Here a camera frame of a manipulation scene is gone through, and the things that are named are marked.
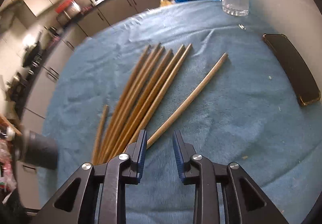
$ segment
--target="wooden stick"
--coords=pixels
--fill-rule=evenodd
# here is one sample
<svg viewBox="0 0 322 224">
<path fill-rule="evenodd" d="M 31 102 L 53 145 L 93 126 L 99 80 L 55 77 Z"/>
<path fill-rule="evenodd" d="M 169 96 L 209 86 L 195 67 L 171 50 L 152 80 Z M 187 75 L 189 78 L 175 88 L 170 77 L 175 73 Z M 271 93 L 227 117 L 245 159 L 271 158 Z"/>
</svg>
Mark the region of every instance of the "wooden stick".
<svg viewBox="0 0 322 224">
<path fill-rule="evenodd" d="M 103 160 L 102 163 L 104 163 L 104 161 L 108 161 L 108 159 L 111 159 L 110 157 L 110 153 L 112 151 L 112 148 L 115 145 L 115 142 L 117 140 L 117 138 L 119 137 L 122 128 L 126 122 L 126 119 L 128 118 L 128 115 L 131 112 L 131 109 L 138 97 L 138 95 L 140 94 L 146 80 L 148 79 L 151 71 L 153 70 L 155 64 L 158 62 L 159 58 L 161 57 L 161 55 L 163 54 L 165 48 L 163 47 L 159 52 L 158 52 L 158 47 L 156 47 L 152 52 L 151 55 L 153 56 L 152 61 L 149 63 L 148 68 L 145 70 L 144 74 L 142 74 L 142 77 L 140 78 L 139 83 L 137 84 L 136 88 L 134 89 L 134 91 L 131 93 L 130 98 L 126 98 L 125 100 L 125 107 L 122 110 L 122 112 L 120 112 L 120 119 L 116 122 L 115 125 L 115 130 L 112 132 L 111 137 L 110 137 L 110 142 L 107 145 L 107 147 L 105 147 L 105 151 L 103 153 Z"/>
<path fill-rule="evenodd" d="M 126 83 L 124 89 L 123 89 L 123 92 L 120 96 L 120 99 L 114 109 L 114 112 L 113 112 L 113 115 L 112 115 L 112 118 L 109 122 L 109 125 L 107 127 L 107 130 L 105 132 L 105 135 L 104 135 L 104 138 L 101 142 L 101 147 L 104 147 L 107 143 L 108 143 L 108 140 L 109 140 L 109 135 L 111 133 L 111 130 L 112 130 L 112 127 L 114 126 L 115 124 L 115 120 L 117 118 L 117 115 L 120 111 L 120 108 L 122 106 L 122 104 L 124 103 L 125 101 L 125 98 L 126 96 L 128 95 L 128 92 L 132 86 L 132 84 L 134 83 L 135 79 L 137 78 L 137 75 L 138 73 L 140 72 L 140 70 L 142 69 L 142 65 L 143 63 L 145 62 L 146 60 L 146 57 L 148 56 L 148 53 L 149 53 L 149 49 L 150 49 L 150 45 L 147 45 L 139 59 L 139 61 L 137 62 L 136 66 L 134 67 L 133 71 L 132 71 L 132 74 L 130 75 L 129 79 L 128 79 L 128 82 Z"/>
<path fill-rule="evenodd" d="M 16 127 L 14 125 L 12 125 L 10 123 L 10 121 L 7 120 L 7 118 L 4 115 L 2 115 L 1 113 L 0 113 L 0 124 L 5 127 L 10 126 L 14 130 L 14 132 L 16 133 L 17 136 L 19 136 L 19 137 L 22 136 L 22 133 L 19 130 L 17 130 Z"/>
<path fill-rule="evenodd" d="M 144 116 L 143 120 L 141 121 L 140 125 L 136 129 L 136 131 L 135 131 L 134 135 L 132 136 L 131 140 L 129 141 L 129 143 L 135 142 L 137 137 L 138 137 L 138 135 L 139 135 L 140 130 L 145 128 L 146 125 L 148 124 L 149 120 L 151 119 L 153 113 L 155 112 L 155 110 L 159 106 L 161 100 L 163 99 L 163 97 L 164 97 L 166 91 L 168 90 L 168 88 L 170 87 L 172 81 L 174 80 L 176 74 L 178 73 L 178 70 L 180 69 L 183 61 L 185 60 L 185 58 L 188 55 L 188 53 L 189 53 L 191 48 L 192 48 L 192 44 L 189 44 L 187 46 L 186 50 L 184 51 L 183 55 L 179 59 L 178 63 L 174 67 L 173 71 L 169 75 L 168 79 L 164 83 L 164 85 L 163 85 L 162 89 L 160 90 L 159 94 L 157 95 L 157 97 L 153 101 L 152 105 L 150 106 L 149 110 L 147 111 L 146 115 Z"/>
<path fill-rule="evenodd" d="M 157 83 L 153 87 L 152 91 L 150 92 L 149 96 L 145 100 L 145 102 L 144 102 L 143 106 L 141 107 L 140 111 L 136 115 L 134 121 L 132 122 L 132 124 L 130 126 L 130 129 L 125 134 L 125 136 L 121 139 L 121 143 L 118 146 L 118 150 L 117 150 L 116 154 L 122 152 L 122 150 L 128 144 L 129 140 L 131 139 L 131 137 L 133 136 L 134 132 L 136 131 L 138 125 L 140 124 L 140 122 L 142 121 L 143 117 L 145 116 L 147 110 L 151 106 L 152 102 L 156 98 L 157 94 L 159 93 L 160 89 L 162 88 L 163 84 L 167 80 L 169 74 L 171 73 L 171 71 L 173 70 L 173 68 L 175 67 L 177 62 L 179 61 L 179 59 L 180 59 L 180 57 L 181 57 L 181 55 L 182 55 L 182 53 L 184 51 L 185 51 L 185 46 L 182 45 L 179 48 L 179 50 L 177 51 L 177 53 L 174 55 L 174 57 L 171 59 L 171 61 L 168 64 L 168 66 L 165 68 L 165 71 L 162 73 L 161 77 L 159 78 L 159 80 L 157 81 Z"/>
<path fill-rule="evenodd" d="M 102 133 L 103 133 L 104 124 L 106 122 L 108 110 L 109 110 L 108 105 L 104 105 L 102 116 L 99 121 L 99 126 L 97 127 L 96 138 L 95 138 L 93 152 L 92 152 L 91 163 L 93 165 L 97 165 L 97 159 L 98 159 L 98 155 L 99 155 L 99 144 L 101 142 L 101 137 L 102 137 Z"/>
<path fill-rule="evenodd" d="M 184 112 L 184 110 L 190 105 L 191 102 L 198 96 L 198 94 L 203 90 L 203 88 L 208 84 L 211 78 L 220 69 L 222 64 L 227 59 L 228 54 L 224 53 L 216 65 L 210 70 L 207 76 L 201 81 L 201 83 L 195 88 L 195 90 L 190 94 L 189 97 L 178 107 L 178 109 L 167 119 L 165 123 L 149 138 L 147 148 L 157 141 L 157 139 L 176 121 L 176 119 Z"/>
<path fill-rule="evenodd" d="M 170 59 L 173 58 L 173 51 L 169 50 L 167 54 L 163 57 L 160 64 L 157 66 L 156 70 L 154 71 L 149 83 L 146 85 L 143 93 L 141 94 L 139 100 L 137 101 L 135 107 L 133 108 L 130 117 L 128 118 L 128 121 L 126 122 L 125 126 L 123 127 L 123 130 L 120 134 L 120 137 L 117 139 L 115 146 L 111 152 L 111 157 L 115 157 L 118 155 L 116 151 L 118 150 L 118 147 L 122 141 L 122 139 L 125 137 L 125 134 L 130 129 L 130 126 L 132 122 L 134 121 L 135 117 L 139 113 L 140 109 L 142 108 L 145 100 L 147 99 L 148 95 L 150 94 L 151 90 L 153 89 L 154 85 L 157 83 L 158 79 L 160 78 L 161 74 L 163 73 L 164 69 L 166 68 L 167 64 L 169 63 Z"/>
</svg>

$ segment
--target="drawer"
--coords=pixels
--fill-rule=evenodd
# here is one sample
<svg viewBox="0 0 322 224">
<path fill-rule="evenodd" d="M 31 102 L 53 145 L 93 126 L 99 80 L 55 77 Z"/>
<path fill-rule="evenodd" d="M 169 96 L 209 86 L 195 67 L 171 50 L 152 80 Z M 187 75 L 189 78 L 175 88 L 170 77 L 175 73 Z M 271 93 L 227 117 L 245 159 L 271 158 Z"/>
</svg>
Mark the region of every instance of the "drawer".
<svg viewBox="0 0 322 224">
<path fill-rule="evenodd" d="M 42 67 L 30 91 L 25 108 L 45 118 L 48 105 L 55 91 L 56 81 L 55 76 Z"/>
<path fill-rule="evenodd" d="M 63 40 L 61 40 L 53 49 L 52 53 L 44 64 L 44 67 L 59 76 L 72 54 L 73 50 L 67 46 Z"/>
<path fill-rule="evenodd" d="M 16 178 L 22 205 L 26 208 L 40 209 L 36 167 L 17 161 Z"/>
<path fill-rule="evenodd" d="M 26 129 L 41 135 L 42 125 L 44 121 L 44 118 L 38 116 L 37 114 L 31 112 L 28 109 L 24 109 L 21 118 L 21 124 L 24 125 Z"/>
<path fill-rule="evenodd" d="M 63 37 L 63 41 L 69 46 L 72 50 L 83 42 L 87 38 L 85 32 L 78 26 L 73 26 L 67 34 Z"/>
</svg>

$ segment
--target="metal screw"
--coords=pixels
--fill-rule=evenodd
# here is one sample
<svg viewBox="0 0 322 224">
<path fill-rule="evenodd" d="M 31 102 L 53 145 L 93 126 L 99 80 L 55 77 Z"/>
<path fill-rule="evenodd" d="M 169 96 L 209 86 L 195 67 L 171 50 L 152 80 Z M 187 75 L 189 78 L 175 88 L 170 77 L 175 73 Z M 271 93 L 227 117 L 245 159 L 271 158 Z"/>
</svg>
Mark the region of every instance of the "metal screw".
<svg viewBox="0 0 322 224">
<path fill-rule="evenodd" d="M 229 167 L 231 169 L 239 169 L 239 164 L 236 162 L 232 162 L 232 163 L 230 163 Z"/>
<path fill-rule="evenodd" d="M 128 159 L 128 154 L 125 154 L 125 153 L 120 154 L 120 155 L 119 155 L 119 159 L 120 159 L 120 160 L 122 160 L 122 161 L 127 160 L 127 159 Z"/>
<path fill-rule="evenodd" d="M 196 161 L 200 161 L 202 159 L 202 156 L 200 154 L 194 154 L 192 155 L 192 158 Z"/>
<path fill-rule="evenodd" d="M 82 169 L 84 169 L 84 170 L 88 170 L 88 169 L 90 169 L 92 167 L 92 165 L 90 164 L 90 163 L 84 163 L 83 165 L 82 165 Z"/>
</svg>

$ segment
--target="wall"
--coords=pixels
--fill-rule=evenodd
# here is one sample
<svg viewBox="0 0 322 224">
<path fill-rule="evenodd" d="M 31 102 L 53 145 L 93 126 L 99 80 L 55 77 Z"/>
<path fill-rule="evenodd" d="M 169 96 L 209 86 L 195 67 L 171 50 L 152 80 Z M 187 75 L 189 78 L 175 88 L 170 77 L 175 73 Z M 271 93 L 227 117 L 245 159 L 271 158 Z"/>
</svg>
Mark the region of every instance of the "wall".
<svg viewBox="0 0 322 224">
<path fill-rule="evenodd" d="M 22 58 L 25 53 L 23 44 L 26 28 L 15 18 L 12 27 L 0 36 L 0 74 L 4 80 L 11 80 L 17 70 L 22 70 Z M 0 87 L 0 113 L 5 114 L 5 93 Z"/>
</svg>

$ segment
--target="cabinet handle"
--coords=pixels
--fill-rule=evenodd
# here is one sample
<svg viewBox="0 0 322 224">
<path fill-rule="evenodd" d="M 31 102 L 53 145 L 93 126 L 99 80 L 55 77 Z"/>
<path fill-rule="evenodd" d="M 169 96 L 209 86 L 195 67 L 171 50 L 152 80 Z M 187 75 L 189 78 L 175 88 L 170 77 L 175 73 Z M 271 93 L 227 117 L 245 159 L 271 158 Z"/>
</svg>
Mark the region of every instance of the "cabinet handle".
<svg viewBox="0 0 322 224">
<path fill-rule="evenodd" d="M 67 46 L 69 46 L 72 50 L 74 50 L 75 47 L 69 41 L 66 41 L 66 43 L 68 44 Z"/>
<path fill-rule="evenodd" d="M 135 2 L 135 0 L 133 0 L 133 2 L 134 2 L 134 5 L 136 5 L 136 2 Z"/>
<path fill-rule="evenodd" d="M 102 18 L 102 16 L 99 13 L 97 13 L 97 15 L 101 18 L 102 21 L 104 21 L 104 19 Z"/>
<path fill-rule="evenodd" d="M 56 82 L 58 80 L 57 77 L 55 77 L 53 74 L 51 74 L 50 72 L 46 72 L 46 76 L 47 78 L 49 78 L 51 81 L 52 79 L 54 79 L 54 82 Z"/>
<path fill-rule="evenodd" d="M 129 0 L 127 0 L 127 2 L 128 2 L 128 4 L 129 4 L 131 7 L 133 7 Z"/>
<path fill-rule="evenodd" d="M 26 166 L 26 165 L 22 165 L 23 168 L 28 168 L 28 169 L 33 169 L 34 171 L 37 171 L 36 168 L 33 168 L 33 167 L 29 167 L 29 166 Z"/>
<path fill-rule="evenodd" d="M 57 74 L 57 78 L 59 78 L 59 73 L 58 73 L 57 71 L 55 71 L 52 67 L 49 67 L 49 69 L 50 69 L 51 71 L 53 71 L 54 73 L 56 73 L 56 74 Z"/>
</svg>

